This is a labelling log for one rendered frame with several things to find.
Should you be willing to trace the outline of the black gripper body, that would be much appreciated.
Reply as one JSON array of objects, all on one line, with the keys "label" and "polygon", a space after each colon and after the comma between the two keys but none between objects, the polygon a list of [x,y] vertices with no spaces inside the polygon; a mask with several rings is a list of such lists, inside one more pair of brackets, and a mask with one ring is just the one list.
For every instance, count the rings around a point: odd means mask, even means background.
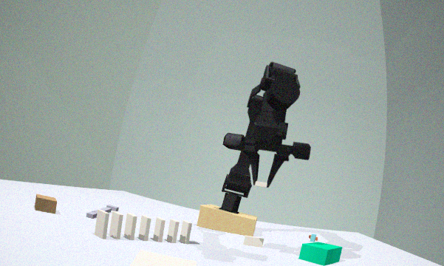
[{"label": "black gripper body", "polygon": [[[276,118],[275,122],[284,122],[285,116],[274,112],[261,112],[260,115],[264,116],[264,121],[273,122],[273,118]],[[294,158],[309,160],[311,146],[309,143],[293,142],[293,145],[282,145],[282,139],[276,138],[275,144],[270,144],[264,141],[247,140],[243,134],[227,133],[223,140],[223,145],[228,149],[239,150],[251,150],[258,152],[262,151],[276,151],[277,154],[290,156],[292,154]]]}]

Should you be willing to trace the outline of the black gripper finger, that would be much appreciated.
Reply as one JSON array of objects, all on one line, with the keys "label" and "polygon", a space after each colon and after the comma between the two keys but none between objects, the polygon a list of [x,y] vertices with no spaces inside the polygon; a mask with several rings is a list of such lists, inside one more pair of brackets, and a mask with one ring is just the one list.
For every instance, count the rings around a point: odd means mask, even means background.
[{"label": "black gripper finger", "polygon": [[243,152],[249,157],[250,159],[250,166],[253,176],[253,184],[256,184],[256,181],[258,179],[258,172],[259,172],[259,154],[256,151],[251,150],[245,150],[243,149]]},{"label": "black gripper finger", "polygon": [[273,158],[273,164],[270,170],[270,174],[267,180],[267,187],[269,188],[270,184],[272,183],[276,172],[278,171],[279,167],[283,164],[284,161],[289,161],[289,156],[282,155],[282,154],[274,154]]}]

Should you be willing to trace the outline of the grey flat bar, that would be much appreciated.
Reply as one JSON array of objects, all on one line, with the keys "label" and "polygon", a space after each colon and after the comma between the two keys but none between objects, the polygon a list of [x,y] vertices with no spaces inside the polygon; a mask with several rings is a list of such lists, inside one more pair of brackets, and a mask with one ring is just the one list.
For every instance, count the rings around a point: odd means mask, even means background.
[{"label": "grey flat bar", "polygon": [[[106,213],[110,213],[112,211],[111,208],[107,208],[107,207],[102,208],[101,210],[105,211]],[[98,212],[98,210],[88,212],[88,213],[86,213],[86,217],[91,218],[91,219],[97,218],[96,217],[97,216],[97,212]]]}]

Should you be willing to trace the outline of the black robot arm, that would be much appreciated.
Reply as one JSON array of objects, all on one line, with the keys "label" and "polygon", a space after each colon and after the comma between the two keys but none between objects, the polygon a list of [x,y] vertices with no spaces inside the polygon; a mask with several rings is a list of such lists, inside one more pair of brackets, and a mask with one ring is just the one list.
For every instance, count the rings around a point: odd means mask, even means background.
[{"label": "black robot arm", "polygon": [[[274,112],[286,117],[286,111],[298,100],[300,95],[300,84],[296,70],[273,61],[265,67],[264,76],[257,87],[250,93],[247,104],[250,123],[247,128],[247,140],[264,141],[270,144],[276,143],[277,139],[286,139],[288,123],[264,121],[261,112]],[[264,91],[263,97],[257,95]],[[225,178],[222,192],[225,197],[222,207],[219,210],[229,211],[238,214],[239,204],[242,197],[248,198],[252,187],[250,181],[250,159],[241,151],[238,163],[230,170]],[[236,194],[226,189],[239,192]],[[244,195],[243,195],[244,194]],[[242,197],[241,197],[242,196]]]}]

